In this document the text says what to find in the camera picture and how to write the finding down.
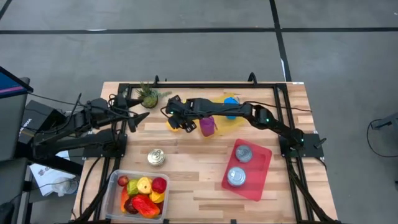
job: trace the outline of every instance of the monitor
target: monitor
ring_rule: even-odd
[[[32,92],[32,87],[0,67],[0,99]]]

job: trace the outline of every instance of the small potted plant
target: small potted plant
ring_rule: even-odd
[[[141,89],[137,90],[138,98],[143,100],[141,105],[145,108],[152,109],[155,108],[159,100],[167,95],[170,95],[172,92],[168,91],[165,93],[159,93],[157,90],[153,90],[149,83],[140,83]]]

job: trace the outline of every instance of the purple cup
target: purple cup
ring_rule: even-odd
[[[216,129],[216,123],[214,122],[214,118],[212,116],[199,120],[199,124],[201,133],[204,137],[208,137],[214,134],[214,131]]]

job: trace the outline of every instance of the white paper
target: white paper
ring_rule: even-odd
[[[70,161],[68,151],[59,152],[59,153],[57,153],[57,156],[62,157],[64,159],[68,159]],[[30,170],[32,171],[33,176],[35,177],[35,180],[39,187],[44,186],[46,184],[52,184],[52,183],[54,183],[55,179],[57,179],[59,177],[66,177],[69,179],[72,179],[75,177],[75,175],[73,175],[73,174],[69,174],[66,172],[59,171],[59,170],[51,169],[49,167],[38,165],[38,164],[30,165]],[[53,192],[52,185],[47,185],[47,186],[41,187],[40,191],[43,196],[48,196],[49,194],[51,194]]]

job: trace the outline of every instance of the wood grain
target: wood grain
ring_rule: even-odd
[[[101,97],[108,99],[109,94],[116,93],[119,83],[104,83]],[[287,87],[291,106],[310,110],[304,85],[287,83]],[[217,98],[225,93],[234,93],[240,101],[275,104],[274,94],[269,89],[162,88],[159,91],[172,91],[173,96],[179,95],[182,98]],[[283,95],[282,93],[279,95],[284,106]],[[150,115],[139,125],[136,133],[127,131],[126,155],[121,160],[120,169],[158,172],[170,177],[167,218],[171,223],[229,223],[231,219],[237,219],[240,223],[295,223],[286,164],[280,155],[275,133],[270,130],[258,130],[247,122],[230,133],[210,139],[203,139],[199,130],[190,134],[182,130],[173,133],[165,127],[166,118],[160,112],[160,108],[166,102],[166,98],[162,99],[153,110],[141,106],[133,107],[136,113],[150,111]],[[269,109],[276,116],[276,109],[271,107]],[[286,110],[283,110],[283,115],[287,124]],[[315,130],[311,112],[293,110],[293,115],[297,128],[308,133]],[[259,202],[246,200],[221,187],[221,180],[237,138],[269,148],[273,152]],[[147,153],[155,148],[160,148],[166,153],[166,162],[162,167],[153,167],[147,162]],[[82,182],[93,161],[94,159],[90,159],[85,162]],[[337,218],[325,168],[315,159],[304,158],[303,163],[312,196],[329,216]],[[103,160],[100,160],[90,175],[83,198],[84,208],[98,191],[102,164]],[[76,214],[78,214],[80,194],[81,185],[73,208]],[[306,218],[303,199],[301,194],[299,195],[303,218]]]

